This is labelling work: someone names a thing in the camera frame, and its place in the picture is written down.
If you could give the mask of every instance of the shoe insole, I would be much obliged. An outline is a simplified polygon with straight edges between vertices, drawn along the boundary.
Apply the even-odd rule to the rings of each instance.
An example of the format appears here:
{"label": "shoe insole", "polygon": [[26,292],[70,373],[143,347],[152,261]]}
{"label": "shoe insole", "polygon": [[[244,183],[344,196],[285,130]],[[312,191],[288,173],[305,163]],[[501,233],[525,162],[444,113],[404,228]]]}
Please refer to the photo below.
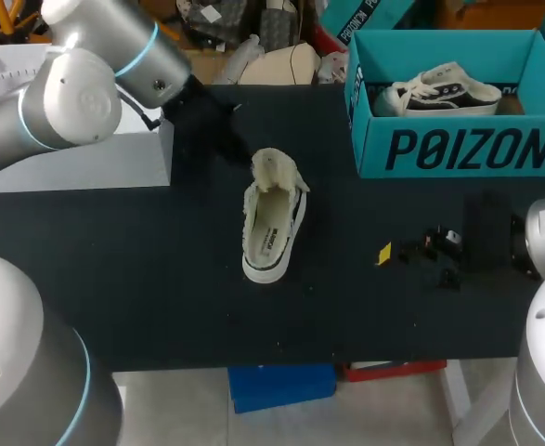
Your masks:
{"label": "shoe insole", "polygon": [[250,262],[258,268],[274,265],[289,236],[289,193],[274,188],[260,194],[252,236],[248,246]]}

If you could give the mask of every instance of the black table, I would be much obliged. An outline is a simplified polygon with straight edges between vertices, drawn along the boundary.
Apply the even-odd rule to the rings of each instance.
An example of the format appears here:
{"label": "black table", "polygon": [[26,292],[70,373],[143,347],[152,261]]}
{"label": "black table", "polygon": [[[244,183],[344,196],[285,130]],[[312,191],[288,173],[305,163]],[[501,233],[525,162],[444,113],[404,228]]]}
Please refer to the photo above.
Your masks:
{"label": "black table", "polygon": [[311,187],[285,278],[241,269],[248,171],[217,160],[172,188],[0,194],[0,256],[113,371],[229,364],[516,355],[539,284],[513,270],[436,289],[377,268],[390,241],[461,230],[465,194],[498,190],[522,215],[545,178],[362,180],[340,87],[225,87],[252,149],[277,147]]}

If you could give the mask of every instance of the shoe lace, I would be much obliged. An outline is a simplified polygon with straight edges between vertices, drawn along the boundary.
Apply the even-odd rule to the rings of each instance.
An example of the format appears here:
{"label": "shoe lace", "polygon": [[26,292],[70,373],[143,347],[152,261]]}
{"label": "shoe lace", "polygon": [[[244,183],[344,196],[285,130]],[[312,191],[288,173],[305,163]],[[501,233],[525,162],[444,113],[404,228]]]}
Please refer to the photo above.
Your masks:
{"label": "shoe lace", "polygon": [[400,98],[401,116],[404,116],[412,98],[426,98],[427,96],[436,95],[439,93],[430,85],[425,84],[421,80],[422,73],[408,82],[394,82],[392,85],[396,89],[405,89],[406,92]]}

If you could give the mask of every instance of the black and white sneaker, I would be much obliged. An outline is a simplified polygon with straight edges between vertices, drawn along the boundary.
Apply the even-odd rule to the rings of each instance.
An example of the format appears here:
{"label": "black and white sneaker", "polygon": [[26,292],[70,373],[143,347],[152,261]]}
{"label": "black and white sneaker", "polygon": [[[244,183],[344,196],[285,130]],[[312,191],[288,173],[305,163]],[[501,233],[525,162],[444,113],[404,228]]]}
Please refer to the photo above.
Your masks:
{"label": "black and white sneaker", "polygon": [[375,101],[376,116],[482,116],[497,111],[501,91],[471,78],[456,62],[395,82]]}
{"label": "black and white sneaker", "polygon": [[253,156],[253,177],[243,209],[243,271],[253,282],[272,283],[289,267],[309,188],[292,158],[277,149]]}

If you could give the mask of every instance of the blue box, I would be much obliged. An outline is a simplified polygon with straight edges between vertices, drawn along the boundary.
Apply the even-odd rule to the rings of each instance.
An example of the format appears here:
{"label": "blue box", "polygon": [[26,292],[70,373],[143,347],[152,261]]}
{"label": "blue box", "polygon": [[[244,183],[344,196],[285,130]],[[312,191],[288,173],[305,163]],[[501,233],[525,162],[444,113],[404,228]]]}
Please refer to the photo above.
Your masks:
{"label": "blue box", "polygon": [[331,397],[336,373],[331,365],[229,367],[235,413],[246,413]]}
{"label": "blue box", "polygon": [[[457,61],[523,115],[382,118],[369,92]],[[364,178],[545,177],[545,41],[535,31],[359,31],[344,95]]]}
{"label": "blue box", "polygon": [[359,29],[391,30],[414,0],[332,0],[321,16],[322,26],[348,45]]}

